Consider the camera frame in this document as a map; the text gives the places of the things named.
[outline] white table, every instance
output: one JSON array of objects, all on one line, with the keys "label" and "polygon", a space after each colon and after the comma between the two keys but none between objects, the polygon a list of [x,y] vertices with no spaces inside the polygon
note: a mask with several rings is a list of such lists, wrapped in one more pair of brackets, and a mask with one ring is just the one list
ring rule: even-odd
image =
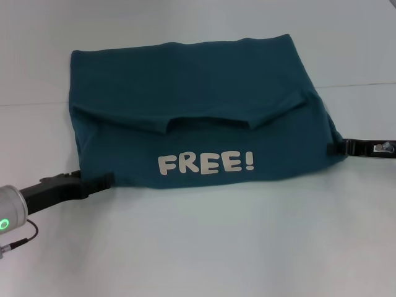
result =
[{"label": "white table", "polygon": [[[396,139],[387,0],[0,2],[0,183],[78,169],[69,55],[290,33],[344,137]],[[112,189],[31,216],[1,296],[395,296],[396,163],[349,158],[277,183]],[[5,244],[33,232],[25,225]]]}]

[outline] white lettering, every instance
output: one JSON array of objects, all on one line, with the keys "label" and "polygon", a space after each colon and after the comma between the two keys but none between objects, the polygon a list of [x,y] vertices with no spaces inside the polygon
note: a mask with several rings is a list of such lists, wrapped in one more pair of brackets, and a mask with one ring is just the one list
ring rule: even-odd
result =
[{"label": "white lettering", "polygon": [[230,157],[239,157],[240,155],[241,155],[241,153],[239,153],[235,150],[223,152],[222,160],[223,160],[224,170],[225,171],[241,171],[242,167],[239,167],[239,166],[233,167],[234,165],[241,164],[241,160],[230,160]]},{"label": "white lettering", "polygon": [[196,167],[193,162],[196,160],[197,156],[193,152],[185,152],[179,155],[179,170],[182,173],[187,172],[187,168],[190,168],[193,172],[199,172],[199,168]]},{"label": "white lettering", "polygon": [[162,175],[167,175],[168,170],[172,170],[176,168],[176,164],[167,164],[168,161],[176,161],[176,156],[164,156],[158,158],[158,165],[160,166],[160,173]]},{"label": "white lettering", "polygon": [[200,155],[200,173],[201,174],[213,174],[218,173],[218,170],[211,170],[211,168],[217,168],[218,163],[209,162],[209,159],[219,159],[220,155],[217,153],[202,153]]}]

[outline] teal t-shirt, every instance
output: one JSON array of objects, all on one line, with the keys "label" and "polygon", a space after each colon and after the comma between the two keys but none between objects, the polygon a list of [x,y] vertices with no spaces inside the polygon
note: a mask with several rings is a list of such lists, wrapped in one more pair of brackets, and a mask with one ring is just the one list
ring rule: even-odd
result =
[{"label": "teal t-shirt", "polygon": [[340,139],[289,35],[74,51],[69,111],[84,179],[208,186],[331,166]]}]

